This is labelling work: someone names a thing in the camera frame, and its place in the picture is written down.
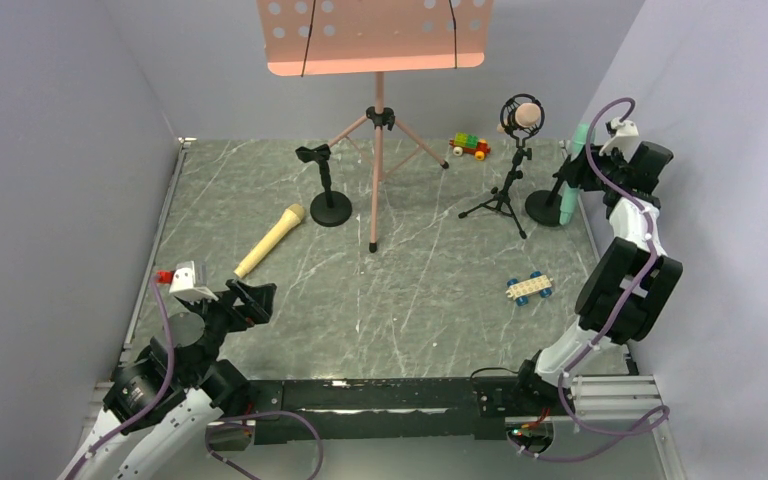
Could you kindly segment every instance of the marble surface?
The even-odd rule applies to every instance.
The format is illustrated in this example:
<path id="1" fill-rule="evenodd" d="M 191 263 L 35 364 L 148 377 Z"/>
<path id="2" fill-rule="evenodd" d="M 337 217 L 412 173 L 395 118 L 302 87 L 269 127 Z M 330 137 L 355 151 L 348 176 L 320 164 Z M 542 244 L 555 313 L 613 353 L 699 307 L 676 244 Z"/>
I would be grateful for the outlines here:
<path id="1" fill-rule="evenodd" d="M 565 228 L 540 227 L 523 212 L 528 193 L 551 186 L 562 162 L 557 143 L 535 139 L 534 159 L 512 188 L 528 239 L 511 219 L 482 210 L 457 214 L 489 198 L 510 168 L 513 145 L 489 139 L 484 162 L 454 157 L 446 140 L 443 170 L 424 152 L 381 186 L 379 250 L 368 252 L 371 166 L 346 141 L 334 147 L 333 188 L 353 203 L 336 228 L 307 218 L 244 281 L 275 283 L 272 321 L 230 334 L 222 358 L 253 379 L 464 376 L 486 366 L 516 369 L 550 346 L 576 319 L 575 299 L 596 258 L 580 215 Z M 158 269 L 207 263 L 208 283 L 223 288 L 249 249 L 291 203 L 308 207 L 321 191 L 315 164 L 293 150 L 317 141 L 198 141 L 183 165 L 157 253 Z M 357 143 L 370 149 L 371 141 Z M 385 171 L 413 151 L 389 137 Z M 554 294 L 517 307 L 505 297 L 508 279 L 548 274 Z M 183 308 L 166 296 L 170 312 Z M 149 294 L 133 339 L 138 351 L 160 331 Z M 591 374 L 627 373 L 613 352 L 588 366 Z"/>

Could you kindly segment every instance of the wooden toy car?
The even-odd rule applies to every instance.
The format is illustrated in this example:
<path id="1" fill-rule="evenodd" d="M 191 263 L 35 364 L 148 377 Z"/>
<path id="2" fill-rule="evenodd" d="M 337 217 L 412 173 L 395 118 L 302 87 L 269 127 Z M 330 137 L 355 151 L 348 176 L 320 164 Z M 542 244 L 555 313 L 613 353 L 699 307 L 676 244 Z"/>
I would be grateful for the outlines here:
<path id="1" fill-rule="evenodd" d="M 454 140 L 449 140 L 449 145 L 452 146 L 452 154 L 456 157 L 469 153 L 474 155 L 479 162 L 483 161 L 490 153 L 490 145 L 487 145 L 487 140 L 465 133 L 456 134 Z"/>
<path id="2" fill-rule="evenodd" d="M 552 279 L 540 272 L 534 272 L 531 277 L 520 283 L 516 278 L 508 280 L 508 298 L 516 300 L 520 307 L 528 303 L 528 296 L 540 293 L 543 298 L 552 294 Z"/>

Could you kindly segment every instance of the metal frame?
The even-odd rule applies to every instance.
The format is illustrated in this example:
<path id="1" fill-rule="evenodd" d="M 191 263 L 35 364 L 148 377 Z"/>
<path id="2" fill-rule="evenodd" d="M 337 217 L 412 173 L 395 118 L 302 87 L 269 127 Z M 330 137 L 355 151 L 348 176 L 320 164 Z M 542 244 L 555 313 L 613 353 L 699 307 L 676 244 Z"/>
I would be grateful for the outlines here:
<path id="1" fill-rule="evenodd" d="M 154 267 L 154 260 L 160 245 L 161 235 L 166 225 L 169 215 L 169 209 L 172 198 L 180 178 L 183 163 L 186 160 L 192 143 L 195 138 L 182 137 L 178 139 L 181 143 L 178 151 L 178 158 L 166 191 L 166 197 L 160 212 L 160 218 L 157 223 L 154 242 L 151 247 L 148 262 L 146 265 L 143 281 L 140 286 L 139 294 L 134 304 L 131 320 L 128 325 L 128 331 L 123 343 L 123 350 L 120 354 L 119 363 L 125 364 L 131 358 L 131 340 L 133 339 L 136 323 L 142 308 L 143 299 L 148 288 L 148 281 Z M 579 210 L 585 223 L 588 237 L 594 253 L 598 256 L 593 233 L 584 211 L 584 205 L 579 198 Z M 343 380 L 323 380 L 327 382 L 346 382 Z M 108 381 L 99 382 L 93 391 L 87 416 L 84 419 L 81 441 L 89 434 L 89 429 L 94 425 L 98 413 L 102 408 L 102 399 L 107 391 L 112 387 Z M 658 391 L 655 379 L 651 375 L 625 375 L 625 376 L 580 376 L 575 379 L 571 387 L 577 414 L 585 420 L 634 420 L 640 418 L 651 408 L 661 405 L 661 396 Z M 555 422 L 571 421 L 563 415 L 552 416 Z M 505 423 L 524 423 L 535 420 L 536 417 L 505 417 Z M 652 432 L 658 455 L 661 461 L 661 467 L 664 472 L 664 478 L 668 480 L 685 480 L 686 475 L 678 450 L 670 431 L 669 422 L 664 422 Z"/>

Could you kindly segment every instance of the music stand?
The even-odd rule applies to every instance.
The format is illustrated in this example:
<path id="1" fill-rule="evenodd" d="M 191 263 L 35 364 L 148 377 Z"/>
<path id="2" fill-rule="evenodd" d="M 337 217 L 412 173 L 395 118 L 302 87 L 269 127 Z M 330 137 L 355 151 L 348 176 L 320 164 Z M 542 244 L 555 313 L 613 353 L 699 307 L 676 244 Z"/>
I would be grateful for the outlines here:
<path id="1" fill-rule="evenodd" d="M 375 105 L 331 139 L 347 139 L 367 120 L 375 127 L 369 251 L 378 249 L 378 183 L 425 150 L 449 164 L 384 106 L 384 72 L 476 67 L 484 61 L 493 0 L 257 0 L 269 71 L 279 76 L 375 73 Z M 384 127 L 398 127 L 416 149 L 382 172 Z"/>

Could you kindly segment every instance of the purple cable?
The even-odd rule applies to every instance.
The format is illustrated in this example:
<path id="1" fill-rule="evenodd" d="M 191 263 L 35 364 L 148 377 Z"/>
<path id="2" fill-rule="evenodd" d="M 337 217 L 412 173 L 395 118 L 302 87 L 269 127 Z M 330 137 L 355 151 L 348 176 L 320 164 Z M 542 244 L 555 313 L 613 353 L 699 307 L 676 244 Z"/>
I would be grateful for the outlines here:
<path id="1" fill-rule="evenodd" d="M 157 307 L 160 309 L 160 318 L 163 320 L 163 331 L 166 333 L 166 344 L 169 345 L 169 348 L 167 349 L 169 355 L 166 356 L 166 375 L 163 377 L 163 383 L 160 385 L 160 390 L 157 391 L 157 395 L 154 396 L 152 401 L 143 407 L 142 410 L 137 412 L 136 415 L 125 420 L 125 422 L 123 422 L 121 425 L 114 428 L 106 435 L 99 438 L 98 441 L 90 445 L 90 447 L 87 449 L 87 452 L 81 455 L 81 458 L 75 462 L 75 465 L 73 465 L 72 469 L 69 470 L 69 473 L 66 474 L 66 480 L 72 480 L 78 475 L 78 472 L 87 462 L 87 455 L 95 455 L 95 452 L 97 452 L 98 449 L 102 447 L 102 445 L 110 441 L 111 438 L 115 437 L 120 432 L 122 432 L 122 430 L 125 430 L 126 428 L 137 423 L 143 417 L 148 415 L 148 412 L 150 412 L 154 407 L 157 406 L 158 403 L 160 403 L 161 400 L 163 400 L 163 395 L 166 394 L 166 391 L 169 389 L 169 385 L 172 383 L 172 373 L 173 370 L 175 370 L 175 344 L 172 343 L 172 330 L 169 327 L 169 313 L 166 311 L 166 305 L 163 303 L 163 297 L 160 296 L 160 289 L 157 287 L 157 279 L 153 278 L 150 284 L 151 289 L 154 292 L 154 298 L 157 300 Z"/>
<path id="2" fill-rule="evenodd" d="M 634 111 L 635 107 L 635 101 L 631 97 L 622 97 L 614 100 L 613 102 L 605 105 L 599 112 L 596 114 L 596 117 L 593 119 L 592 122 L 590 122 L 590 127 L 587 129 L 587 138 L 584 142 L 584 154 L 587 157 L 587 163 L 590 165 L 590 168 L 593 170 L 593 173 L 596 174 L 596 176 L 601 180 L 605 185 L 610 187 L 615 192 L 619 193 L 623 198 L 627 199 L 634 205 L 641 213 L 643 213 L 643 218 L 646 219 L 646 233 L 650 235 L 650 238 L 646 240 L 646 246 L 649 247 L 649 258 L 646 260 L 646 263 L 643 265 L 643 267 L 640 269 L 640 271 L 637 273 L 637 275 L 632 278 L 631 283 L 628 285 L 628 287 L 623 290 L 623 293 L 620 295 L 620 298 L 617 299 L 617 303 L 614 305 L 614 308 L 611 310 L 610 315 L 608 315 L 608 320 L 605 322 L 605 326 L 602 327 L 602 330 L 599 331 L 599 333 L 593 338 L 591 343 L 585 345 L 581 351 L 576 355 L 576 357 L 567 365 L 561 375 L 558 377 L 558 397 L 561 400 L 561 405 L 564 407 L 564 410 L 566 410 L 567 415 L 572 419 L 573 422 L 576 423 L 576 425 L 580 426 L 581 428 L 585 430 L 589 430 L 594 433 L 598 433 L 601 435 L 609 435 L 616 437 L 613 440 L 605 443 L 604 445 L 600 446 L 599 448 L 593 450 L 590 453 L 579 455 L 576 457 L 545 457 L 540 454 L 529 452 L 528 450 L 522 450 L 523 453 L 530 455 L 531 457 L 535 459 L 545 460 L 547 462 L 556 462 L 556 463 L 574 463 L 574 462 L 582 462 L 585 460 L 589 460 L 597 455 L 602 454 L 603 452 L 607 451 L 623 439 L 635 435 L 641 435 L 644 433 L 649 433 L 652 430 L 656 429 L 660 424 L 664 423 L 667 418 L 670 415 L 670 408 L 666 405 L 659 405 L 648 412 L 646 412 L 642 417 L 640 417 L 637 421 L 635 421 L 631 427 L 629 427 L 626 431 L 616 431 L 616 430 L 607 430 L 603 428 L 594 427 L 592 425 L 589 425 L 585 423 L 581 418 L 579 418 L 575 412 L 572 411 L 572 407 L 570 407 L 569 402 L 567 401 L 566 395 L 564 394 L 564 374 L 569 374 L 569 370 L 572 370 L 575 368 L 576 365 L 581 363 L 582 360 L 593 350 L 593 347 L 591 345 L 597 345 L 602 338 L 605 337 L 605 335 L 608 334 L 608 332 L 611 330 L 611 327 L 614 325 L 614 322 L 616 322 L 617 317 L 619 316 L 620 310 L 622 310 L 622 307 L 625 306 L 625 302 L 628 301 L 628 298 L 631 296 L 632 292 L 634 292 L 634 289 L 637 288 L 640 283 L 643 281 L 643 277 L 647 275 L 649 270 L 655 265 L 655 262 L 658 260 L 658 253 L 655 250 L 655 242 L 652 240 L 654 238 L 654 232 L 655 232 L 655 220 L 652 218 L 651 214 L 648 212 L 644 213 L 644 207 L 643 204 L 640 203 L 638 199 L 636 199 L 634 196 L 620 188 L 617 184 L 612 182 L 608 177 L 603 174 L 599 168 L 596 166 L 596 161 L 593 159 L 593 154 L 590 151 L 591 144 L 593 143 L 593 134 L 596 130 L 596 125 L 599 124 L 599 121 L 601 120 L 602 116 L 605 115 L 605 113 L 608 112 L 611 108 L 621 104 L 621 103 L 628 103 L 629 108 L 626 111 L 626 113 L 620 117 L 620 121 L 624 121 L 628 118 L 629 115 L 631 115 L 631 112 Z M 645 423 L 649 417 L 656 413 L 661 413 L 661 416 L 658 417 L 654 422 L 647 425 L 645 428 L 642 428 L 640 430 L 637 430 L 637 427 Z M 519 445 L 516 445 L 516 443 L 508 438 L 508 441 L 519 448 Z"/>
<path id="3" fill-rule="evenodd" d="M 325 460 L 325 446 L 322 444 L 322 438 L 319 437 L 319 432 L 316 431 L 316 428 L 313 427 L 313 425 L 304 417 L 301 415 L 298 415 L 293 412 L 284 412 L 284 411 L 276 411 L 276 412 L 260 412 L 260 413 L 252 413 L 249 415 L 241 415 L 239 417 L 228 417 L 228 418 L 222 418 L 224 423 L 221 425 L 217 425 L 215 427 L 208 428 L 204 433 L 204 446 L 207 448 L 207 452 L 215 459 L 219 460 L 222 463 L 227 464 L 234 470 L 242 473 L 246 477 L 248 477 L 251 480 L 260 480 L 259 477 L 249 473 L 246 471 L 243 467 L 237 465 L 236 463 L 228 460 L 227 458 L 223 457 L 222 455 L 219 455 L 216 453 L 216 451 L 213 449 L 213 447 L 210 446 L 210 437 L 215 433 L 216 430 L 221 429 L 223 427 L 234 427 L 234 428 L 242 428 L 244 430 L 248 430 L 248 427 L 245 425 L 241 425 L 238 423 L 230 423 L 230 422 L 245 422 L 246 420 L 254 420 L 256 418 L 263 418 L 263 417 L 272 417 L 275 415 L 284 416 L 284 417 L 290 417 L 298 420 L 301 422 L 305 427 L 307 427 L 308 430 L 310 430 L 310 433 L 313 434 L 313 438 L 316 439 L 316 449 L 318 451 L 318 457 L 316 462 L 316 468 L 313 470 L 313 473 L 307 477 L 307 480 L 313 480 L 316 478 L 317 475 L 319 475 L 319 470 L 322 469 L 322 462 Z"/>

